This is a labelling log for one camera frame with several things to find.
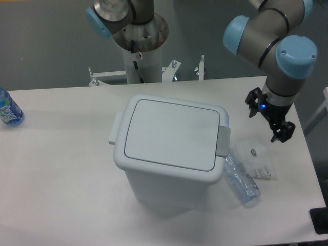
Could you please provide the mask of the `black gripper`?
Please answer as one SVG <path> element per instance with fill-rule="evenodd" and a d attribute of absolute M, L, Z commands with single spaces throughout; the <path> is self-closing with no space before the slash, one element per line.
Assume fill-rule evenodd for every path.
<path fill-rule="evenodd" d="M 263 87 L 262 90 L 257 87 L 248 93 L 245 103 L 249 106 L 249 118 L 260 112 L 268 121 L 273 131 L 271 142 L 278 140 L 284 143 L 292 137 L 295 124 L 285 119 L 291 107 L 288 97 L 278 96 L 268 87 Z"/>

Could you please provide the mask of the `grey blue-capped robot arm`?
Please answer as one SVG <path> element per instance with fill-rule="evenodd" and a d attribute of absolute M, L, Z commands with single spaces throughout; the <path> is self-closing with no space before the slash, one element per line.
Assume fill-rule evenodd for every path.
<path fill-rule="evenodd" d="M 226 27 L 223 45 L 266 73 L 263 88 L 250 91 L 250 117 L 260 113 L 273 131 L 272 141 L 285 142 L 295 125 L 285 117 L 311 75 L 317 47 L 307 37 L 290 35 L 311 13 L 312 1 L 256 1 L 254 19 L 240 15 Z M 161 50 L 168 39 L 166 20 L 153 1 L 94 1 L 86 17 L 103 38 L 113 38 L 124 55 L 127 82 L 163 82 Z"/>

